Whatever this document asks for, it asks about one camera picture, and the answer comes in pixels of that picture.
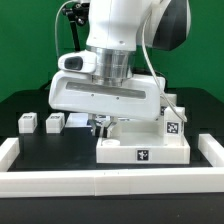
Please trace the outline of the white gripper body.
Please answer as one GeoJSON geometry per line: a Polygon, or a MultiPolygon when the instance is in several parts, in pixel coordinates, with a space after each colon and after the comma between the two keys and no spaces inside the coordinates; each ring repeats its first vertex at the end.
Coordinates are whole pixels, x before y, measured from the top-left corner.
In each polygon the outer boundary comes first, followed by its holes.
{"type": "Polygon", "coordinates": [[[93,73],[97,56],[82,51],[61,56],[49,92],[53,109],[153,121],[160,115],[165,79],[134,74],[114,86],[98,84],[93,73]]]}

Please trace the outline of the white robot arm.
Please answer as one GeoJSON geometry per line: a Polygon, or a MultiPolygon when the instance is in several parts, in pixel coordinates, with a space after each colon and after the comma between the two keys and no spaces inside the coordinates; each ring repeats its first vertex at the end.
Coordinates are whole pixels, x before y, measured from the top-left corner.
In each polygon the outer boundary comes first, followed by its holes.
{"type": "Polygon", "coordinates": [[[187,38],[189,0],[90,0],[86,49],[58,60],[54,109],[154,121],[165,80],[133,72],[137,46],[173,50],[187,38]]]}

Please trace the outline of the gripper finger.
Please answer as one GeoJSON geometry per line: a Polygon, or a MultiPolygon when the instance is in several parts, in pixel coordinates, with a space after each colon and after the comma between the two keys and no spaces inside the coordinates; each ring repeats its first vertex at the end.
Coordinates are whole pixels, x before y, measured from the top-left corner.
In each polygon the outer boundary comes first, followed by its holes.
{"type": "Polygon", "coordinates": [[[106,138],[110,138],[111,137],[113,129],[115,128],[117,123],[118,123],[118,118],[117,117],[110,117],[109,124],[104,127],[105,137],[106,138]]]}
{"type": "Polygon", "coordinates": [[[87,123],[92,128],[92,135],[95,137],[100,137],[102,135],[102,123],[96,119],[95,114],[89,114],[88,115],[88,121],[87,123]]]}

